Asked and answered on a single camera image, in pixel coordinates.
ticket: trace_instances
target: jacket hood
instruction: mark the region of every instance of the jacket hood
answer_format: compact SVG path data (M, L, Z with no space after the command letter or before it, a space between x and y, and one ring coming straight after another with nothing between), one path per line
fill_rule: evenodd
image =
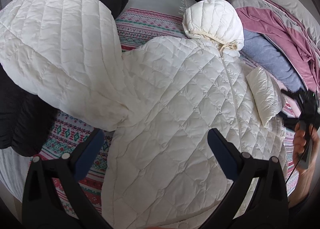
M236 10L225 0L204 0L186 9L183 28L189 38L206 38L220 46L241 50L244 35Z

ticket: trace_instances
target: colorful patterned blanket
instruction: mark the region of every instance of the colorful patterned blanket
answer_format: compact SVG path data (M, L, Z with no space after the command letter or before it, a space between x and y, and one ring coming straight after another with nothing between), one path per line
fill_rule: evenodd
M186 37L182 27L182 18L165 15L153 11L145 11L130 8L119 19L116 20L118 34L120 37L123 51L132 50L145 44L148 40L158 36ZM284 111L293 115L294 113L289 104ZM64 152L72 152L75 147L87 139L93 131L93 127L83 121L73 118L70 115L59 111L57 119L51 128L47 142L44 144L39 156L43 160L59 158ZM292 171L292 140L293 134L287 130L285 139L286 149L288 149L289 171ZM107 168L108 150L111 144L113 132L105 131L105 142L97 155L93 166L84 180L79 181L84 193L101 213L101 187ZM60 197L61 203L66 212L76 217L76 214L70 205L68 198L63 191L58 179L54 179L54 184ZM288 190L295 187L296 182L289 185Z

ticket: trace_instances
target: hand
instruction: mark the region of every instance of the hand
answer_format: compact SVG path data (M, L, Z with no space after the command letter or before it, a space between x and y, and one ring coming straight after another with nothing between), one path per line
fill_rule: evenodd
M317 159L317 155L318 155L318 151L319 151L319 145L320 145L320 138L319 135L317 133L316 129L312 129L313 125L310 124L309 126L309 132L311 134L311 139L313 142L313 146L312 146L312 152L311 152L311 157L310 157L310 163L309 163L309 168L314 168L316 165L316 159ZM294 135L294 139L293 139L293 163L294 165L296 165L300 159L299 154L302 154L304 151L304 146L306 145L306 140L304 138L305 135L305 131L303 130L299 130L300 128L300 124L297 123L296 127L295 127L295 135ZM307 169L302 169L299 167L299 165L297 166L297 171L299 172L300 175L304 174Z

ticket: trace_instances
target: gray handle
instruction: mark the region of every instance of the gray handle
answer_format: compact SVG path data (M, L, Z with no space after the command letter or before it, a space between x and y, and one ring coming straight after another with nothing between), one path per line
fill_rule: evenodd
M311 136L309 135L309 130L307 130L309 129L309 127L307 128L307 124L304 121L299 121L299 124L300 124L300 129L306 131L305 139L309 140L309 144L307 142L306 145L304 146L303 154L299 154L299 158L303 156L303 158L299 162L299 167L302 169L308 169L313 143L312 143Z

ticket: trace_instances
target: wire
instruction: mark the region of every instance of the wire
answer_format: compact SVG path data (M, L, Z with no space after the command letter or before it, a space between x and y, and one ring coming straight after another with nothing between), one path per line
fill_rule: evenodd
M312 123L313 126L312 126L312 130L311 130L311 133L310 133L310 140L312 140L311 136L312 136L312 133L313 133L313 129L315 128L314 123L316 122L316 111L317 111L317 108L315 107L315 113L314 113L315 119L314 119L314 121L313 121L313 123ZM293 168L290 176L288 177L287 181L285 182L286 185L287 185L287 182L289 181L290 177L292 176L292 174L293 174L294 171L296 170L296 167L298 166L299 162L302 160L302 158L303 158L304 155L306 154L306 152L307 152L307 151L304 151L304 153L301 155L300 159L298 160L297 164L294 166L294 168Z

